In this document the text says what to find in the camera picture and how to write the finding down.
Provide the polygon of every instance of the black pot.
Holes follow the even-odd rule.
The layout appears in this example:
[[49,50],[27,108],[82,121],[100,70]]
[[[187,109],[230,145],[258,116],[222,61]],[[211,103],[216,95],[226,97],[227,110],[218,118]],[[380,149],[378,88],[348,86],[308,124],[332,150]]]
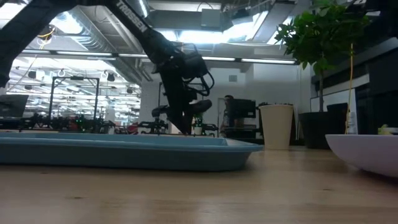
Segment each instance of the black pot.
[[299,115],[303,128],[305,145],[309,149],[330,149],[326,134],[344,134],[344,113],[317,112]]

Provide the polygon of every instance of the desk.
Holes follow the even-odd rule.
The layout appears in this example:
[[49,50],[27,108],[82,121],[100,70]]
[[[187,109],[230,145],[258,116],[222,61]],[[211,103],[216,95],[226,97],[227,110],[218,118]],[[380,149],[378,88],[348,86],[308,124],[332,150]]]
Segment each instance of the desk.
[[258,152],[237,172],[0,166],[0,223],[398,223],[398,183],[331,151]]

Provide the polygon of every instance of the yellow cable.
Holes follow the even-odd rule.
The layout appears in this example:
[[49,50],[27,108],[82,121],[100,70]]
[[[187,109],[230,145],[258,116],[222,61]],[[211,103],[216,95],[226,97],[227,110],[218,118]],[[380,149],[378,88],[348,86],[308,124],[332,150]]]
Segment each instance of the yellow cable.
[[44,35],[38,35],[37,37],[48,37],[49,35],[51,35],[52,33],[54,33],[55,31],[55,27],[51,30],[51,32],[49,32],[48,34],[44,34]]
[[48,36],[46,36],[45,37],[45,40],[43,41],[43,44],[40,46],[40,50],[43,50],[43,48],[44,48],[44,46],[47,44],[47,39],[48,39],[49,37]]
[[351,75],[349,78],[349,93],[348,93],[348,109],[346,115],[346,131],[345,134],[348,134],[348,117],[349,117],[349,109],[351,106],[351,89],[353,88],[353,75],[354,75],[354,44],[351,44]]

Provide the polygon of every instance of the monitor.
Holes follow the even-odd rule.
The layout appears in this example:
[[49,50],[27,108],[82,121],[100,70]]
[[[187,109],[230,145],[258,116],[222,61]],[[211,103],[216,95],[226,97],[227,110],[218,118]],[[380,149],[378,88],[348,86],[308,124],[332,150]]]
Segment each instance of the monitor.
[[256,118],[256,101],[230,99],[227,106],[228,116],[233,119]]
[[28,95],[1,95],[0,117],[23,117],[28,97]]

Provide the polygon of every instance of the white bowl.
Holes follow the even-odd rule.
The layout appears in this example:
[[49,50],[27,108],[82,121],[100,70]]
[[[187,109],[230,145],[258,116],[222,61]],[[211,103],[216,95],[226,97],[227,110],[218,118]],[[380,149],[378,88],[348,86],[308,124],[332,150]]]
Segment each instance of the white bowl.
[[398,136],[326,135],[331,150],[360,169],[398,177]]

